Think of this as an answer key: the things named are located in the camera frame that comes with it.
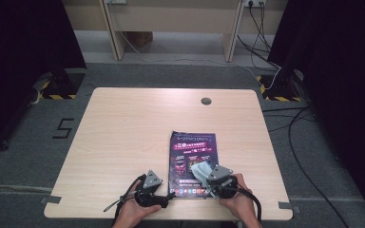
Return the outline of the grey tape piece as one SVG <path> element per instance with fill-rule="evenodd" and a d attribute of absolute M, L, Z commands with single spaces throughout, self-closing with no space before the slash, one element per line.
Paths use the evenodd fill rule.
<path fill-rule="evenodd" d="M 279 209 L 292 210 L 295 214 L 300 214 L 300 208 L 298 206 L 294 206 L 291 202 L 282 202 L 279 201 Z"/>
<path fill-rule="evenodd" d="M 61 197 L 55 197 L 55 196 L 44 196 L 40 200 L 40 202 L 42 204 L 47 204 L 47 203 L 59 204 L 60 201 L 61 201 Z"/>

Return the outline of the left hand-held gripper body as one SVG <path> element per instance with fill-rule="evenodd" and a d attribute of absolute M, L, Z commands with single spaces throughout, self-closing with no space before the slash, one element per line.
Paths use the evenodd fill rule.
<path fill-rule="evenodd" d="M 159 205 L 159 202 L 165 200 L 164 196 L 156 196 L 155 192 L 162 185 L 160 179 L 153 170 L 149 170 L 136 187 L 134 198 L 142 207 Z"/>

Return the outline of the black curtain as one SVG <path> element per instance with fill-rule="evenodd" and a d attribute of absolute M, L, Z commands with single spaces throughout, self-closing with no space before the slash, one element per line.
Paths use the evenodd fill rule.
<path fill-rule="evenodd" d="M 365 0 L 288 0 L 269 56 L 291 61 L 365 199 Z"/>
<path fill-rule="evenodd" d="M 41 75 L 85 65 L 63 0 L 0 0 L 0 141 Z"/>

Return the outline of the person's left hand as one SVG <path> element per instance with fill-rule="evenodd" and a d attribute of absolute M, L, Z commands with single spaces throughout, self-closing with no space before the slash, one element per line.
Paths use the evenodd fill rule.
<path fill-rule="evenodd" d="M 126 200 L 121 206 L 119 214 L 115 218 L 111 228 L 134 228 L 145 217 L 156 213 L 161 209 L 161 205 L 142 207 L 136 202 L 133 196 L 127 195 Z"/>

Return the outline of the black stand base hazard tape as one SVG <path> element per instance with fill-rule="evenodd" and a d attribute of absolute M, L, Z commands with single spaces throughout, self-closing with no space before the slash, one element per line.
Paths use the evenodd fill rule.
<path fill-rule="evenodd" d="M 292 78 L 282 76 L 280 70 L 271 75 L 259 75 L 259 90 L 266 101 L 300 102 L 300 95 Z"/>
<path fill-rule="evenodd" d="M 84 78 L 84 72 L 67 69 L 54 72 L 43 83 L 40 97 L 50 100 L 74 99 Z"/>

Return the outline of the brown cardboard box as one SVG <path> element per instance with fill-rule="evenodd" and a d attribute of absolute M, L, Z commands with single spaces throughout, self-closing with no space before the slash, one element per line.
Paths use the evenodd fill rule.
<path fill-rule="evenodd" d="M 142 48 L 153 41 L 151 31 L 128 31 L 126 35 L 127 40 L 138 48 Z"/>

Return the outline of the person's right hand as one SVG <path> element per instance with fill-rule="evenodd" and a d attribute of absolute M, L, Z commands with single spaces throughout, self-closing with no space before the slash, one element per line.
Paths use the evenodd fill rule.
<path fill-rule="evenodd" d="M 243 193 L 237 193 L 231 199 L 220 199 L 219 204 L 226 207 L 241 222 L 258 220 L 254 202 Z"/>

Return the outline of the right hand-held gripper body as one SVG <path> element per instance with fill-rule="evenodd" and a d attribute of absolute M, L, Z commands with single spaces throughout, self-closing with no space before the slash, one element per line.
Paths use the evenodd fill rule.
<path fill-rule="evenodd" d="M 233 171 L 221 165 L 216 165 L 207 178 L 210 187 L 215 188 L 217 198 L 231 199 L 238 191 L 238 181 Z"/>

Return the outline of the light blue cloth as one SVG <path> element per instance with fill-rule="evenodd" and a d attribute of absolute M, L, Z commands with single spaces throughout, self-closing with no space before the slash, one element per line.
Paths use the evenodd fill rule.
<path fill-rule="evenodd" d="M 204 190 L 206 187 L 210 187 L 207 182 L 207 178 L 212 172 L 212 168 L 207 161 L 197 162 L 191 166 L 191 171 L 194 177 L 201 183 L 201 187 Z"/>

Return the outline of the blue illustrated magazine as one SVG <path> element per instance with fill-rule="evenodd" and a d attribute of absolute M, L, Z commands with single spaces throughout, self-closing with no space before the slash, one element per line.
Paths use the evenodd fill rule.
<path fill-rule="evenodd" d="M 191 170 L 196 163 L 206 162 L 209 171 L 219 163 L 215 133 L 174 131 L 169 146 L 168 192 L 178 198 L 202 198 L 205 190 Z"/>

